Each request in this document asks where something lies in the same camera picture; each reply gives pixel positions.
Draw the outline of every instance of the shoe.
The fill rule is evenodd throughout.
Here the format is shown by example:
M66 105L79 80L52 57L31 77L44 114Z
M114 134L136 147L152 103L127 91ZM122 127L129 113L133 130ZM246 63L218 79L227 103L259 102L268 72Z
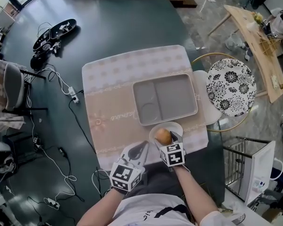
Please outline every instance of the shoe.
M246 55L244 56L244 58L245 58L246 61L250 60L250 56L247 54L247 51L246 51Z

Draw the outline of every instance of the black and white floral cushion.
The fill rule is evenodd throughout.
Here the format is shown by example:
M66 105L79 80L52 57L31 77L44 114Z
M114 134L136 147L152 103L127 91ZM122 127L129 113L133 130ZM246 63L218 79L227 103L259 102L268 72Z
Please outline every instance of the black and white floral cushion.
M236 59L222 59L208 72L207 92L210 101L227 116L239 116L252 107L257 93L250 69Z

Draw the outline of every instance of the extension cord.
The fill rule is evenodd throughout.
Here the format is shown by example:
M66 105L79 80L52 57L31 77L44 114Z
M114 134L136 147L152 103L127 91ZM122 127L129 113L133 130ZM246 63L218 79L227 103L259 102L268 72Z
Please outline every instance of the extension cord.
M60 208L60 204L57 201L54 201L51 198L47 198L47 201L51 207L54 207L57 210Z
M77 95L75 94L74 88L71 86L71 87L69 87L68 91L69 91L69 94L71 95L71 97L72 97L72 98L75 98L75 99L74 99L74 102L75 102L76 104L79 103L79 98L78 98Z

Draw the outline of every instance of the dark green table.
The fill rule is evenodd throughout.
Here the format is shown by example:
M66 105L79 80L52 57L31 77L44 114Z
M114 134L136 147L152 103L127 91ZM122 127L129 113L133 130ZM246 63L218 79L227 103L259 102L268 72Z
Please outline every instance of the dark green table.
M63 80L76 91L83 88L82 67L91 61L128 51L179 44L186 48L192 61L198 52L189 34L168 0L34 0L17 16L16 22L7 34L2 52L5 59L30 68L33 44L38 26L49 22L52 25L74 18L78 29L63 39L61 57L51 56L53 64ZM198 63L194 70L203 69ZM80 202L76 197L61 201L61 210L76 221L94 203L99 196L92 185L91 176L98 166L96 155L86 142L85 137L71 114L68 103L70 98L60 89L57 78L52 82L35 79L31 90L34 107L48 107L48 112L34 112L35 132L41 138L45 148L62 146L68 153L72 165L72 174L77 193L85 199ZM80 103L72 104L78 120L89 139L84 97L79 95ZM31 133L31 123L21 129L27 135ZM33 151L31 141L17 145L20 153ZM47 150L64 173L68 173L68 163L58 150ZM209 133L207 148L189 154L188 166L199 183L205 183L217 203L224 199L224 161L221 137L218 133ZM27 202L27 196L42 202L44 197L54 198L60 190L67 190L63 177L52 161L41 157L22 166L18 173L10 178L10 186L15 196L4 190L4 198L11 206L15 216L23 224L38 223L38 215ZM102 184L107 188L108 182ZM44 204L34 203L35 208L53 226L73 225L59 211Z

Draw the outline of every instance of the wrist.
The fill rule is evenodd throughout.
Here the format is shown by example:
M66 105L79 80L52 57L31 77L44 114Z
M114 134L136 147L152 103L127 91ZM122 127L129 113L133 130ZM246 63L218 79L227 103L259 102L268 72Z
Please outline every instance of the wrist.
M182 171L188 171L185 167L183 166L174 166L173 170L176 174L181 173Z
M123 197L125 197L128 194L128 191L119 189L117 187L113 187L111 190L116 191L118 194L122 195Z

